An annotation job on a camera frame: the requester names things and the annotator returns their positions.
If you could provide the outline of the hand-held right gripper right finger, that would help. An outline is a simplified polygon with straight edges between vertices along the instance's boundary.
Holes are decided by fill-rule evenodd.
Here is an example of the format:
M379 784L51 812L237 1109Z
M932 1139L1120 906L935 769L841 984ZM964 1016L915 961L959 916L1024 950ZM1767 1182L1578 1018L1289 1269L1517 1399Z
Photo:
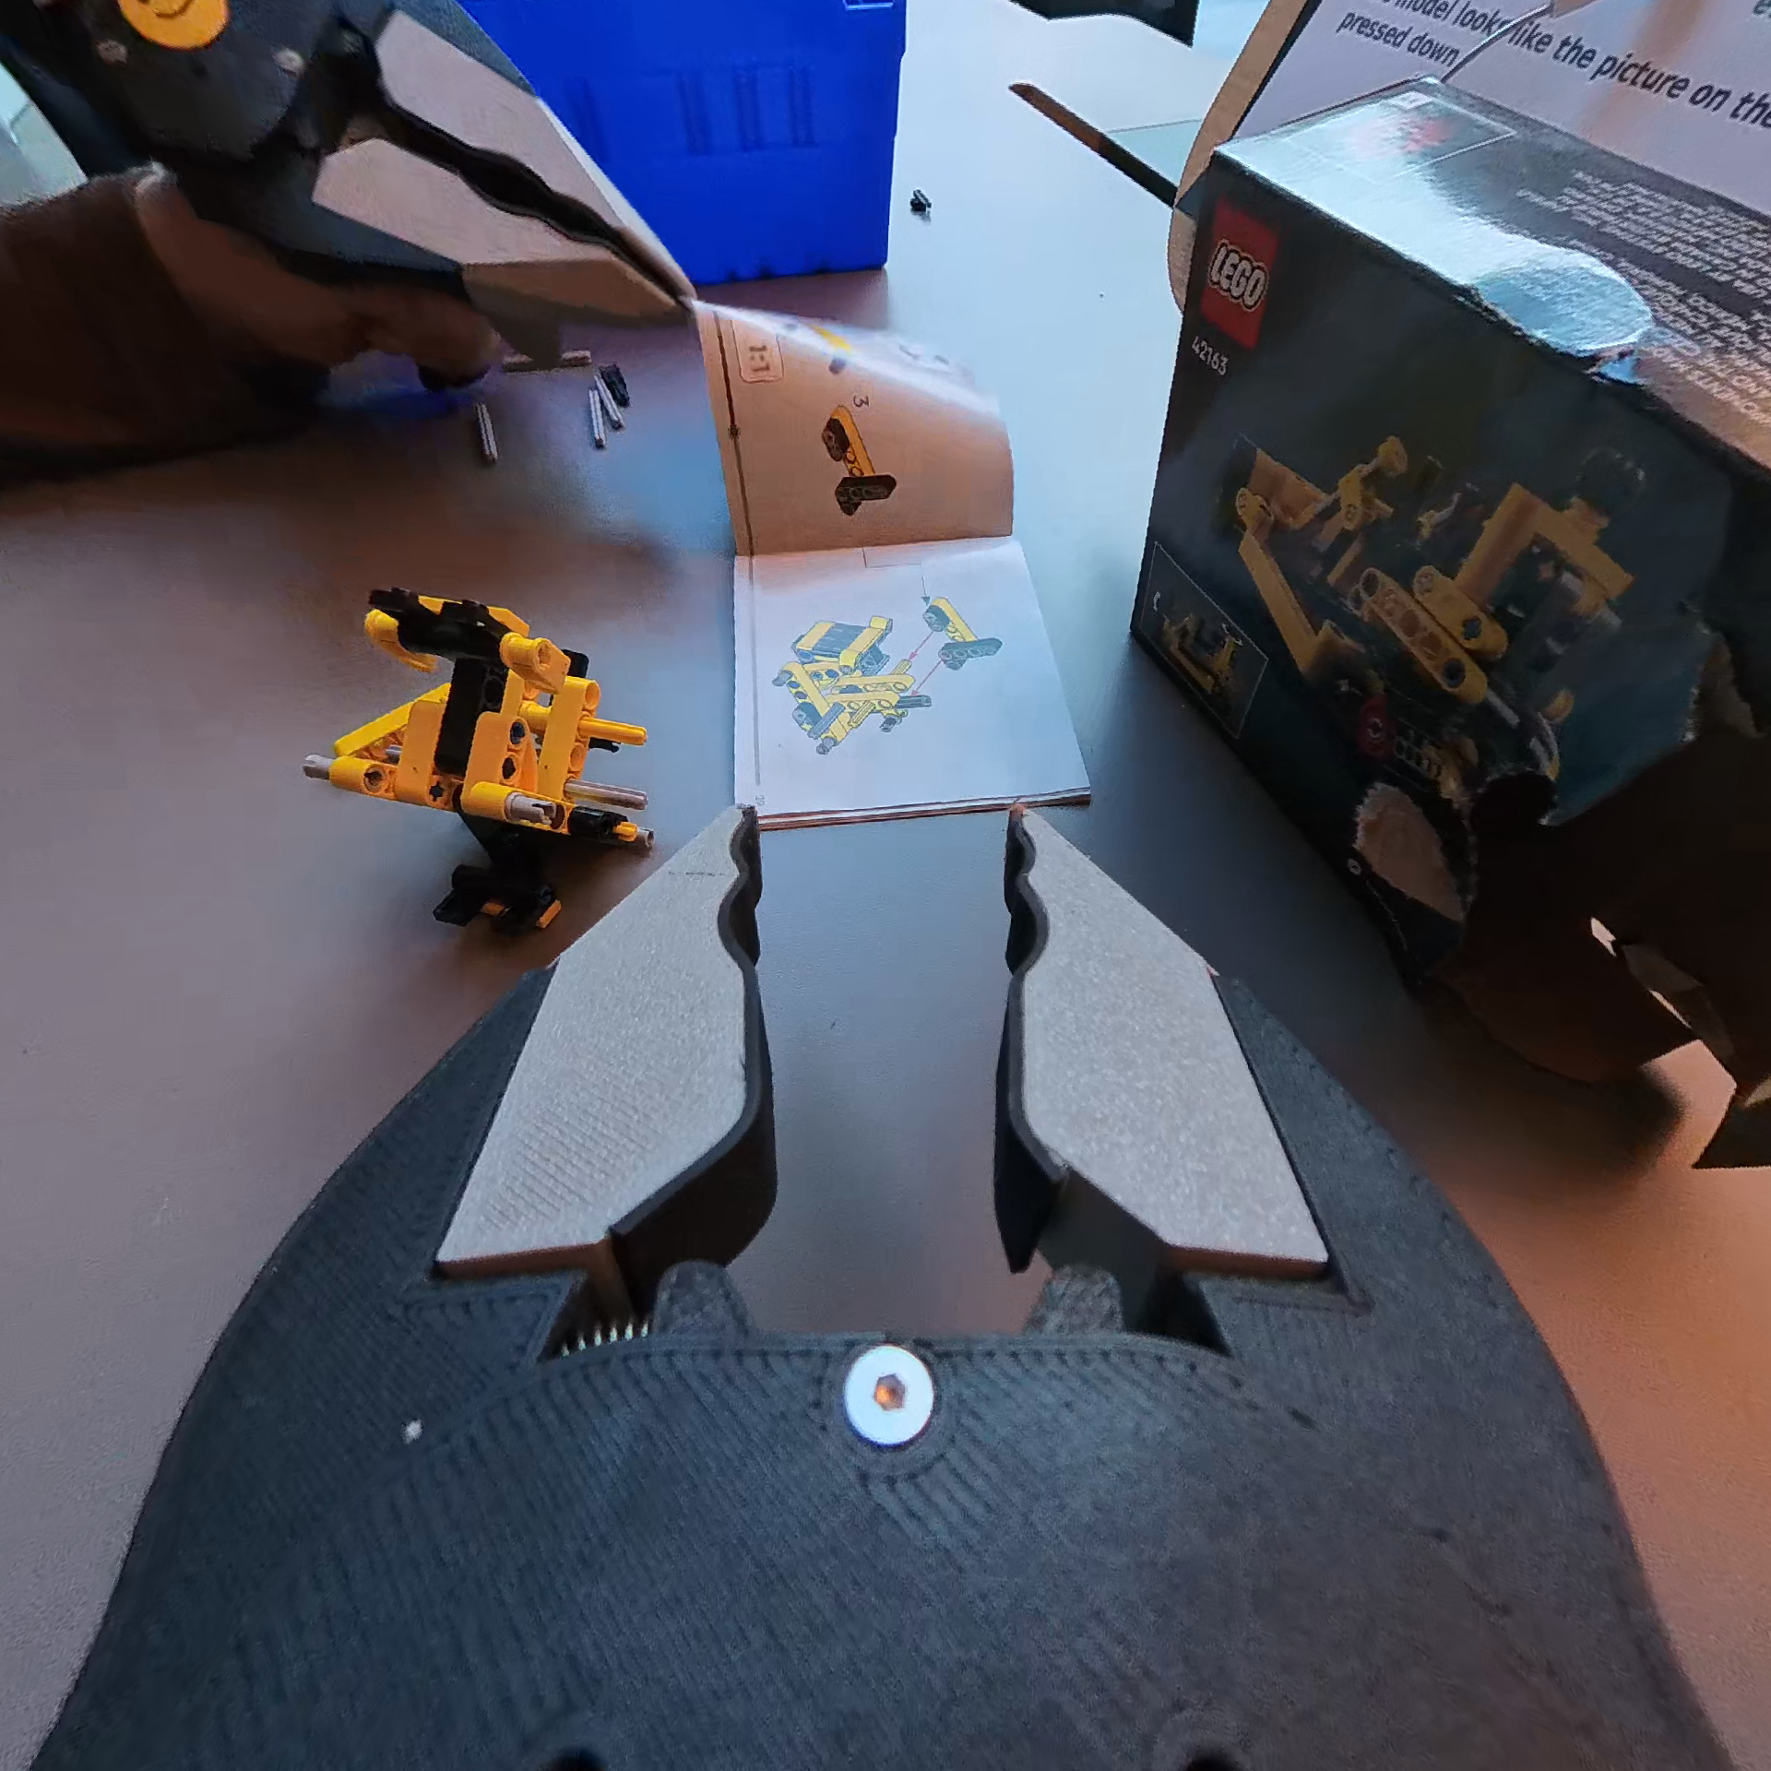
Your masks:
M994 1221L1011 1270L1324 1275L1213 970L1040 811L1006 817Z

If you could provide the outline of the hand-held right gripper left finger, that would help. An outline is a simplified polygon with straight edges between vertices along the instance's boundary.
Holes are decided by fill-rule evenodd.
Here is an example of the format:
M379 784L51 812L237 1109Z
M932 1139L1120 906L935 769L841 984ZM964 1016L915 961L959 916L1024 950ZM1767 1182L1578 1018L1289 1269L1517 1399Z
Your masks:
M725 807L548 970L446 1275L729 1266L778 1197L758 820Z

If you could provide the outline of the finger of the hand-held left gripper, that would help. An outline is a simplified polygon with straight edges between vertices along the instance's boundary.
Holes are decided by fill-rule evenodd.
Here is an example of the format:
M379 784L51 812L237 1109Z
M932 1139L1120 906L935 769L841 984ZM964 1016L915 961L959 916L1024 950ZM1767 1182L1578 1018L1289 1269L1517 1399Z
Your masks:
M323 210L449 260L471 305L522 354L554 359L578 321L674 325L692 298L670 298L604 245L503 210L462 173L392 141L360 141L323 158Z
M421 155L506 210L617 247L670 298L692 298L674 255L548 102L467 49L467 23L387 11L373 34L379 92Z

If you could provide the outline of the white instruction booklet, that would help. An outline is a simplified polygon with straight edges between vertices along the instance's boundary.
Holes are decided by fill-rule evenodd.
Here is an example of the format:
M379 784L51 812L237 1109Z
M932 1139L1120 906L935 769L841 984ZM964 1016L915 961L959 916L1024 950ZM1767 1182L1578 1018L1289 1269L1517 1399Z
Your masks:
M1086 802L998 400L851 325L699 301L735 797L761 829Z

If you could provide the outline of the yellow black lego model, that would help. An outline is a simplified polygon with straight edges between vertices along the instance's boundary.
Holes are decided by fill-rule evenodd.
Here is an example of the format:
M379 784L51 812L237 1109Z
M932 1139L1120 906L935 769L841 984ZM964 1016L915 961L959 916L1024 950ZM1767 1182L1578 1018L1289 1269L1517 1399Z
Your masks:
M636 820L647 795L583 776L592 752L647 744L644 726L598 714L587 654L537 635L509 608L407 588L367 595L363 635L407 669L449 676L301 769L335 788L467 826L481 862L454 866L436 922L541 931L562 910L548 862L567 839L652 850L652 830Z

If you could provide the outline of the black lego set box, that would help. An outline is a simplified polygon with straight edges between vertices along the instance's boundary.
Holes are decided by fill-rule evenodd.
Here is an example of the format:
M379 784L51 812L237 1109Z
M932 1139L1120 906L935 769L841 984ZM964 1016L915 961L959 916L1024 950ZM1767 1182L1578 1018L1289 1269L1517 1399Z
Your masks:
M1189 184L1131 635L1401 972L1767 1163L1767 204L1441 81Z

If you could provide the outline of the person's left hand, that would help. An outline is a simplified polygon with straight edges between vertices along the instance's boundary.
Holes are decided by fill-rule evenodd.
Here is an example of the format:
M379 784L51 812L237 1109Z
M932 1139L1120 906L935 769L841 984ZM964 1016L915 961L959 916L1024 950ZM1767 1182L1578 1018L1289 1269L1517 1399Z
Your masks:
M309 279L228 227L207 225L203 245L206 311L260 359L335 369L382 353L411 359L439 386L471 386L503 360L496 327L462 298L428 287Z

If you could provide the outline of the blue plastic bin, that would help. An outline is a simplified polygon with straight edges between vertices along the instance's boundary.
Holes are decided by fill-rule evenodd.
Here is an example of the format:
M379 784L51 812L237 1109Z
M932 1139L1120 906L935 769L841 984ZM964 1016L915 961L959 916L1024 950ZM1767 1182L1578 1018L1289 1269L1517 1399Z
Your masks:
M467 3L699 287L887 255L904 3Z

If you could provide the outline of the printed instruction sheet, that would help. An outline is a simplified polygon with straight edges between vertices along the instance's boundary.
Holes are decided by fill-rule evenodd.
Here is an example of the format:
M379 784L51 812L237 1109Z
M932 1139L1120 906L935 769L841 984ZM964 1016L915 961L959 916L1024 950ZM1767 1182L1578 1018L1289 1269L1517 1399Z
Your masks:
M1308 3L1235 130L1412 78L1767 216L1767 3Z

